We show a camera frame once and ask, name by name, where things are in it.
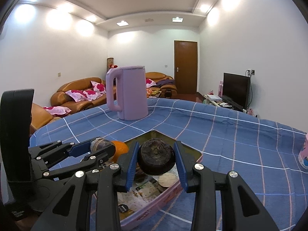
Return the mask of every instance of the pink bag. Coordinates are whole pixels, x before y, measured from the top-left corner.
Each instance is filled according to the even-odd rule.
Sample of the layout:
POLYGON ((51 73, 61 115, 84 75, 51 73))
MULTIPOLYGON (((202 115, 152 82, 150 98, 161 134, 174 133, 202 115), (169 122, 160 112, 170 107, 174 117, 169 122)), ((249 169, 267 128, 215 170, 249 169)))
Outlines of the pink bag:
POLYGON ((222 90, 223 90, 223 88, 224 88, 224 82, 220 81, 219 87, 218 87, 218 96, 219 97, 222 97, 222 90))
POLYGON ((298 154, 298 161, 303 168, 308 169, 308 134, 303 149, 298 154))

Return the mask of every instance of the kettle lid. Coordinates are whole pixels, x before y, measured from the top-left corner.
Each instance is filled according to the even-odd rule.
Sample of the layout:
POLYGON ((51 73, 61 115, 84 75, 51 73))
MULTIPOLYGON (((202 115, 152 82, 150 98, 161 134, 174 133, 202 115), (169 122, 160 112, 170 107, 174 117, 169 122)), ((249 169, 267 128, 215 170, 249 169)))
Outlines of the kettle lid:
POLYGON ((144 69, 145 67, 144 66, 127 66, 127 67, 117 67, 116 69, 144 69))

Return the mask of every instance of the flat-screen tv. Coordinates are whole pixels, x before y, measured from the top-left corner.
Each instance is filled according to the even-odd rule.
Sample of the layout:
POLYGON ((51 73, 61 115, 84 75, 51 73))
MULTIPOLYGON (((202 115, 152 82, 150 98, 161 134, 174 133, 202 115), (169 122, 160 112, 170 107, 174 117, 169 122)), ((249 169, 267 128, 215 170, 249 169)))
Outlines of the flat-screen tv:
POLYGON ((250 77, 224 73, 222 99, 231 105, 238 104, 246 109, 248 106, 250 77))

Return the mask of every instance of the pink floral cushion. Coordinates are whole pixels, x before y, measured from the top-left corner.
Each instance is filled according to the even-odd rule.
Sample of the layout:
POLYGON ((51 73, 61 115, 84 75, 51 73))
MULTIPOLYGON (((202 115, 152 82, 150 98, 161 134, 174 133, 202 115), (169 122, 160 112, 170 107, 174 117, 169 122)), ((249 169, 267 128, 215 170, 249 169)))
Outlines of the pink floral cushion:
POLYGON ((44 109, 46 109, 46 111, 48 111, 52 116, 54 116, 54 115, 57 115, 57 116, 66 115, 66 114, 68 114, 69 112, 72 111, 69 108, 62 107, 62 106, 44 107, 44 109))
POLYGON ((149 87, 152 87, 152 86, 156 85, 156 82, 151 80, 151 79, 149 79, 149 78, 147 78, 146 85, 147 85, 147 88, 149 88, 149 87))
POLYGON ((84 94, 81 90, 69 90, 65 92, 65 94, 72 97, 75 102, 81 102, 87 100, 87 95, 84 94))
POLYGON ((95 92, 100 93, 100 94, 106 93, 105 85, 98 83, 98 82, 94 82, 94 81, 91 81, 91 83, 92 83, 93 90, 95 92))
POLYGON ((93 91, 93 90, 91 90, 91 89, 85 90, 85 91, 84 91, 84 94, 87 96, 87 100, 88 100, 88 101, 93 101, 93 100, 95 100, 95 99, 100 98, 101 96, 103 96, 102 94, 97 93, 97 92, 95 92, 95 91, 93 91))

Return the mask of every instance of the pink electric kettle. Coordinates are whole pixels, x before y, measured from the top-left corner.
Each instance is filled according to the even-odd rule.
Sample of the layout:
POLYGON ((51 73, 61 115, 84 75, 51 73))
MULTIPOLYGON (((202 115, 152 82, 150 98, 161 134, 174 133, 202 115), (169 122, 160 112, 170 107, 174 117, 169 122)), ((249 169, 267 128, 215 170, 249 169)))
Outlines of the pink electric kettle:
POLYGON ((118 112, 122 120, 139 120, 148 115, 144 66, 110 69, 106 75, 107 105, 118 112), (116 98, 113 101, 113 80, 116 78, 116 98))

